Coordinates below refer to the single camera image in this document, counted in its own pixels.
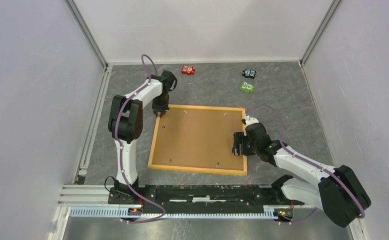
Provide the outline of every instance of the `white enclosure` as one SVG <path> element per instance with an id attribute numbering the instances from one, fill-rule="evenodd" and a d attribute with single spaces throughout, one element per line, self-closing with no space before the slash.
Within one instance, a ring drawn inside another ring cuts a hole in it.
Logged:
<path id="1" fill-rule="evenodd" d="M 331 0 L 76 0 L 110 63 L 298 61 Z"/>
<path id="2" fill-rule="evenodd" d="M 64 1 L 0 0 L 0 240 L 46 239 L 102 73 Z"/>
<path id="3" fill-rule="evenodd" d="M 360 236 L 389 240 L 382 0 L 0 0 L 0 239 L 52 230 L 62 186 L 95 133 L 107 64 L 139 64 L 142 54 L 156 63 L 297 62 L 307 49 L 302 70 L 334 164 L 351 167 L 372 201 Z"/>
<path id="4" fill-rule="evenodd" d="M 306 62 L 336 165 L 355 170 L 371 198 L 372 240 L 389 240 L 389 3 L 345 0 Z"/>

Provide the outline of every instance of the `table surface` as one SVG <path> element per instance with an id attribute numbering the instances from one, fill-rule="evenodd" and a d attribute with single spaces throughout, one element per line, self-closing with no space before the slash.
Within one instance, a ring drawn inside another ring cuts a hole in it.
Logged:
<path id="1" fill-rule="evenodd" d="M 169 94 L 170 104 L 242 107 L 247 110 L 267 103 L 277 108 L 284 119 L 284 141 L 298 152 L 324 164 L 332 165 L 323 129 L 307 83 L 297 62 L 202 63 L 194 64 L 194 75 L 181 74 L 182 64 L 158 65 L 172 71 L 178 79 Z M 242 77 L 242 70 L 256 70 L 255 79 Z M 121 65 L 112 68 L 106 97 L 94 140 L 86 185 L 102 185 L 107 176 L 117 174 L 117 152 L 107 125 L 112 98 L 125 95 L 146 79 L 142 65 Z M 240 90 L 246 81 L 255 85 L 253 93 Z M 271 139 L 280 135 L 276 114 L 266 107 L 251 113 L 265 127 Z M 221 175 L 149 169 L 148 160 L 156 117 L 152 104 L 143 111 L 143 132 L 137 142 L 136 168 L 139 184 L 271 184 L 288 171 L 279 169 L 257 156 L 248 157 L 248 175 Z"/>

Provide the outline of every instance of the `wooden tray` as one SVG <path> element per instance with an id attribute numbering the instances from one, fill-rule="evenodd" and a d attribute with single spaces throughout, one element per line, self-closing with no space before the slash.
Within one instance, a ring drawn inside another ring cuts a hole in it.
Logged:
<path id="1" fill-rule="evenodd" d="M 147 166 L 210 174 L 248 174 L 246 156 L 232 153 L 234 132 L 244 131 L 244 108 L 169 105 L 156 119 Z"/>

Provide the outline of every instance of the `green toy block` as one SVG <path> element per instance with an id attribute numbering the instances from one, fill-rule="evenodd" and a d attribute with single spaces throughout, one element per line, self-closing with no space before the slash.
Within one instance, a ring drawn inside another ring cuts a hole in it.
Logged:
<path id="1" fill-rule="evenodd" d="M 240 86 L 240 90 L 242 90 L 245 93 L 251 94 L 254 92 L 255 86 L 252 84 L 249 84 L 247 82 L 243 82 Z"/>

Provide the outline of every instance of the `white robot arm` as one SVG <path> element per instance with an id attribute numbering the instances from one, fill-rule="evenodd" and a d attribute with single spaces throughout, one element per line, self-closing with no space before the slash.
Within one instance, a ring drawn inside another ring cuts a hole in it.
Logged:
<path id="1" fill-rule="evenodd" d="M 349 167 L 342 165 L 336 168 L 317 162 L 279 140 L 271 140 L 264 125 L 254 117 L 245 115 L 242 122 L 246 124 L 245 131 L 234 133 L 234 155 L 258 155 L 262 161 L 286 169 L 307 181 L 299 181 L 290 175 L 282 176 L 271 185 L 281 189 L 282 197 L 319 208 L 343 227 L 359 217 L 359 208 L 340 182 L 353 194 L 363 210 L 371 205 L 369 196 Z"/>
<path id="2" fill-rule="evenodd" d="M 152 75 L 143 85 L 125 96 L 116 95 L 112 100 L 109 115 L 108 129 L 115 138 L 115 145 L 118 158 L 118 172 L 116 180 L 125 185 L 127 181 L 137 187 L 136 170 L 136 145 L 143 129 L 143 108 L 153 102 L 153 112 L 162 116 L 169 110 L 169 92 L 177 86 L 177 79 L 170 71 L 163 71 L 161 76 Z M 117 137 L 115 127 L 117 125 L 120 109 L 125 101 L 131 98 L 121 114 L 118 125 Z"/>

